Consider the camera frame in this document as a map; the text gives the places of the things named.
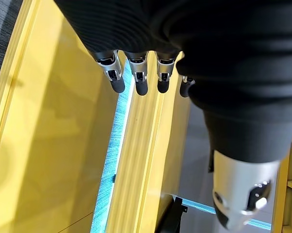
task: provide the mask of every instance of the black bracket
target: black bracket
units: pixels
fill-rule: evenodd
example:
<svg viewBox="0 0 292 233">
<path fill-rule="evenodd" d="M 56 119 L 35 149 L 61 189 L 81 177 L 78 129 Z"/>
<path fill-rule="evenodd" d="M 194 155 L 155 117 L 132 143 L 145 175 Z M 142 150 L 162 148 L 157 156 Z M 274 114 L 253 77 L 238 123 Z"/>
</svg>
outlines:
<svg viewBox="0 0 292 233">
<path fill-rule="evenodd" d="M 188 207 L 182 205 L 183 199 L 176 197 L 167 208 L 156 233 L 179 233 L 180 221 L 183 212 L 187 212 Z"/>
</svg>

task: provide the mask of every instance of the silver cylindrical joint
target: silver cylindrical joint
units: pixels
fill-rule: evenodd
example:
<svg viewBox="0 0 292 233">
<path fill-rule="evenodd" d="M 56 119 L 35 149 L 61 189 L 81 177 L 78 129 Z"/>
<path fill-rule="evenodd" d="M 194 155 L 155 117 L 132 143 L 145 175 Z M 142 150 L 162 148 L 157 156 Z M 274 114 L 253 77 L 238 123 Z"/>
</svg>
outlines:
<svg viewBox="0 0 292 233">
<path fill-rule="evenodd" d="M 175 58 L 160 59 L 160 57 L 157 56 L 157 75 L 160 82 L 168 82 L 170 80 L 174 64 Z"/>
<path fill-rule="evenodd" d="M 214 151 L 213 200 L 217 218 L 237 231 L 263 208 L 280 161 L 246 163 Z"/>
<path fill-rule="evenodd" d="M 132 75 L 136 82 L 147 80 L 147 54 L 137 59 L 129 59 Z"/>
<path fill-rule="evenodd" d="M 182 81 L 184 83 L 190 83 L 190 84 L 194 84 L 195 83 L 195 80 L 194 79 L 188 78 L 188 76 L 184 76 L 184 75 L 183 75 Z"/>
<path fill-rule="evenodd" d="M 111 82 L 122 78 L 121 65 L 116 51 L 112 57 L 99 59 L 97 63 L 103 68 L 104 74 Z"/>
</svg>

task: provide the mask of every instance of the robotic arm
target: robotic arm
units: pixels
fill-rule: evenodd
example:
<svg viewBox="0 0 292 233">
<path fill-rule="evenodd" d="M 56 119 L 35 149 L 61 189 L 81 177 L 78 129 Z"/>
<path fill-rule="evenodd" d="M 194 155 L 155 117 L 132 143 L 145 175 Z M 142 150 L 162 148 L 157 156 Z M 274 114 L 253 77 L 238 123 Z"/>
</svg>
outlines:
<svg viewBox="0 0 292 233">
<path fill-rule="evenodd" d="M 203 109 L 217 217 L 238 230 L 268 201 L 292 141 L 292 0 L 55 0 L 112 88 L 124 90 L 117 51 L 147 93 L 147 52 L 158 91 L 176 67 L 180 93 Z"/>
</svg>

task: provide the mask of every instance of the blue led light strip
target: blue led light strip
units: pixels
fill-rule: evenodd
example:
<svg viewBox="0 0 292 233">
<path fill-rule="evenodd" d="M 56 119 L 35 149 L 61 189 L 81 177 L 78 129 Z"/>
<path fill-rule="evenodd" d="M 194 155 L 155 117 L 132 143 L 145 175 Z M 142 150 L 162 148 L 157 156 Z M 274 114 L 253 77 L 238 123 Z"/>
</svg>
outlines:
<svg viewBox="0 0 292 233">
<path fill-rule="evenodd" d="M 114 176 L 118 166 L 134 87 L 134 80 L 132 78 L 128 61 L 125 64 L 123 79 L 126 89 L 123 93 L 119 94 L 118 97 L 111 138 L 108 144 L 107 155 L 90 230 L 91 233 L 105 232 L 108 212 L 111 205 L 114 189 Z"/>
<path fill-rule="evenodd" d="M 191 207 L 194 207 L 194 208 L 196 208 L 198 210 L 201 210 L 201 211 L 213 214 L 213 215 L 216 214 L 215 209 L 213 207 L 210 207 L 208 205 L 203 205 L 203 204 L 194 202 L 192 200 L 188 200 L 188 199 L 184 199 L 184 198 L 182 198 L 182 199 L 183 199 L 183 205 L 191 206 Z M 259 220 L 256 220 L 256 219 L 249 220 L 248 225 L 251 225 L 251 226 L 254 226 L 254 227 L 258 227 L 258 228 L 261 228 L 261 229 L 265 229 L 265 230 L 269 230 L 269 231 L 271 230 L 271 224 L 270 223 L 259 221 Z"/>
</svg>

